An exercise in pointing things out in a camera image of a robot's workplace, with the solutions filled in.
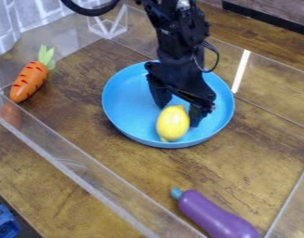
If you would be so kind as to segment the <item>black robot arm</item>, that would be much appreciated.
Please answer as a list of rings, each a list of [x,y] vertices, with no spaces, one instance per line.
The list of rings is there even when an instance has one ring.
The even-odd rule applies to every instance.
[[[144,7],[157,38],[158,61],[144,64],[152,99],[162,109],[174,95],[189,103],[189,126],[212,112],[216,94],[204,80],[208,22],[196,0],[136,0]]]

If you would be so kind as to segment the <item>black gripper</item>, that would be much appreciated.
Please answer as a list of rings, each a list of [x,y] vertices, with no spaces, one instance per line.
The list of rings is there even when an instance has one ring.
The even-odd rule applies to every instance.
[[[146,80],[156,106],[162,109],[172,95],[189,103],[189,126],[197,127],[202,118],[213,110],[216,93],[208,86],[202,76],[209,73],[204,69],[204,51],[196,50],[176,59],[162,50],[157,51],[158,61],[148,61],[144,68]]]

